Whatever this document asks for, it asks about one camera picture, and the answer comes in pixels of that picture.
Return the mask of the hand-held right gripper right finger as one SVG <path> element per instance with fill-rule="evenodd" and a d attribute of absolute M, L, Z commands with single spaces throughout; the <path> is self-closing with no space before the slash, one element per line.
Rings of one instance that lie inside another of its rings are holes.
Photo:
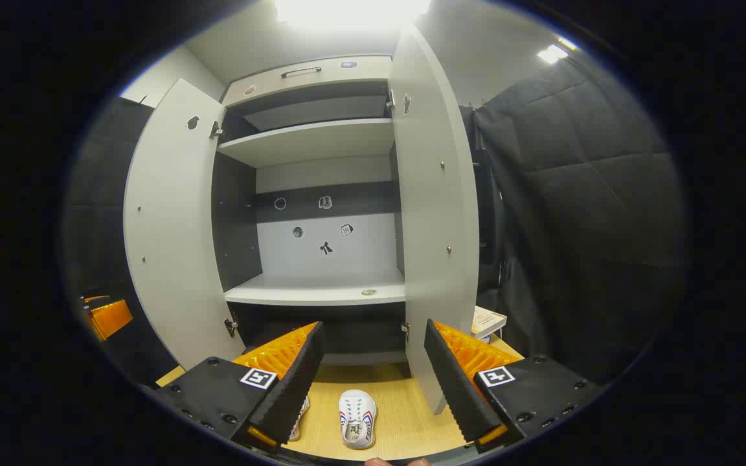
<path fill-rule="evenodd" d="M 435 320 L 427 321 L 424 351 L 465 442 L 479 453 L 557 427 L 602 391 L 553 358 L 513 356 Z"/>

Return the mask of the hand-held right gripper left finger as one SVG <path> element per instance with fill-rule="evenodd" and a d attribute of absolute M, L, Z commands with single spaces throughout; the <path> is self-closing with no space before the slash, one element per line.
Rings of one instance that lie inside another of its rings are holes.
<path fill-rule="evenodd" d="M 216 436 L 277 452 L 288 442 L 324 357 L 311 322 L 234 360 L 207 359 L 153 391 L 153 400 Z"/>

